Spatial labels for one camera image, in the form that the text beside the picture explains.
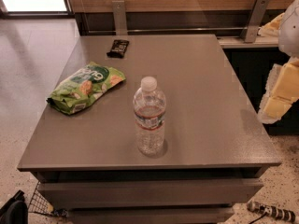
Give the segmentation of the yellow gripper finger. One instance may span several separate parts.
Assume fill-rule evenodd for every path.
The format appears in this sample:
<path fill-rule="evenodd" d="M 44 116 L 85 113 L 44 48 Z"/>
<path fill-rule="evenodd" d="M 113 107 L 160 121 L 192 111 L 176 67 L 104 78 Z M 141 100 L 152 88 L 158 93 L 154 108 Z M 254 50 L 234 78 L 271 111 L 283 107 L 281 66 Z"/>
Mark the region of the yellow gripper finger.
<path fill-rule="evenodd" d="M 299 59 L 291 57 L 283 65 L 274 64 L 259 105 L 258 120 L 273 124 L 299 100 Z"/>
<path fill-rule="evenodd" d="M 284 13 L 281 13 L 277 15 L 273 20 L 262 26 L 258 31 L 258 35 L 278 37 L 279 26 L 283 16 Z"/>

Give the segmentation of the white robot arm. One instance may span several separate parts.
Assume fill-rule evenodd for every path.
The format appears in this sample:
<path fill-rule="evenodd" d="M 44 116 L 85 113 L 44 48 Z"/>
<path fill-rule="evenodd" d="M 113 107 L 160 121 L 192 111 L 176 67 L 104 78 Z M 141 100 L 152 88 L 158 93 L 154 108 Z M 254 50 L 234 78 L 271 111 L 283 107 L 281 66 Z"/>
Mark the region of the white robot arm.
<path fill-rule="evenodd" d="M 273 124 L 299 100 L 299 0 L 294 0 L 266 27 L 269 31 L 278 29 L 278 49 L 290 57 L 283 65 L 273 65 L 259 105 L 258 120 Z"/>

